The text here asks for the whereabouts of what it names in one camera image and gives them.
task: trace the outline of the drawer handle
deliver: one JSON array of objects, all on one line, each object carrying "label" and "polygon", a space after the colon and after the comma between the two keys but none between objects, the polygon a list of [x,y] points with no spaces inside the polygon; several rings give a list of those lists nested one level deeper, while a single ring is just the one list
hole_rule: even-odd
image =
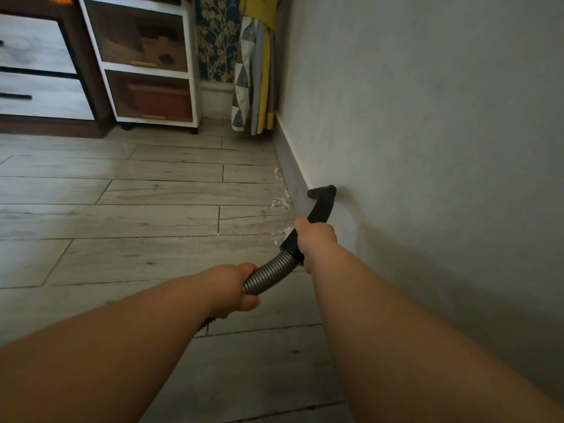
[{"label": "drawer handle", "polygon": [[22,99],[24,101],[31,101],[33,99],[31,95],[19,95],[18,93],[4,93],[4,92],[0,92],[0,98]]},{"label": "drawer handle", "polygon": [[147,68],[159,67],[156,63],[152,63],[152,62],[131,61],[131,64],[135,66],[146,66]]},{"label": "drawer handle", "polygon": [[152,120],[166,120],[166,117],[164,115],[143,114],[143,118],[150,118]]}]

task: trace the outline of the dresser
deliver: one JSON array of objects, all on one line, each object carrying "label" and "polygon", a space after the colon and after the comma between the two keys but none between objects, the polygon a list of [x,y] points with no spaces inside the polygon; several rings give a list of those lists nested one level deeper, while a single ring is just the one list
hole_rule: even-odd
[{"label": "dresser", "polygon": [[194,6],[188,0],[79,0],[116,120],[201,119]]},{"label": "dresser", "polygon": [[0,132],[103,137],[113,123],[78,5],[0,0]]}]

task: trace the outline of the hand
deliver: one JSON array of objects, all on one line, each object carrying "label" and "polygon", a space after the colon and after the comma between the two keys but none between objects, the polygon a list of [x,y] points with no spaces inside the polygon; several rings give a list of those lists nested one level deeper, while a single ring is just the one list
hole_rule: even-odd
[{"label": "hand", "polygon": [[261,303],[258,296],[243,294],[243,285],[257,266],[243,263],[238,266],[225,264],[208,268],[198,277],[205,283],[211,299],[210,316],[213,318],[226,318],[231,312],[247,312]]},{"label": "hand", "polygon": [[306,218],[296,219],[294,227],[298,233],[298,248],[305,257],[303,266],[311,274],[314,254],[327,245],[337,244],[335,229],[327,223],[311,224]]}]

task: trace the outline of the wallpaper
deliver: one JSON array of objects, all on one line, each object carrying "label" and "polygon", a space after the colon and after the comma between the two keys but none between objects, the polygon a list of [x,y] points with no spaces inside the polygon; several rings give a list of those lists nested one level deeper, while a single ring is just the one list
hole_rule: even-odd
[{"label": "wallpaper", "polygon": [[233,82],[240,27],[239,0],[196,0],[202,80]]}]

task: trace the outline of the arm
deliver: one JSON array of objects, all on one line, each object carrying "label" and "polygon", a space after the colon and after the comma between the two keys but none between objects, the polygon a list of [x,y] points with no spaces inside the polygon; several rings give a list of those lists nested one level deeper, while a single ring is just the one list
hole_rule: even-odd
[{"label": "arm", "polygon": [[0,421],[137,421],[208,316],[251,310],[255,266],[219,266],[0,348]]},{"label": "arm", "polygon": [[296,220],[327,342],[359,422],[562,422],[533,384]]}]

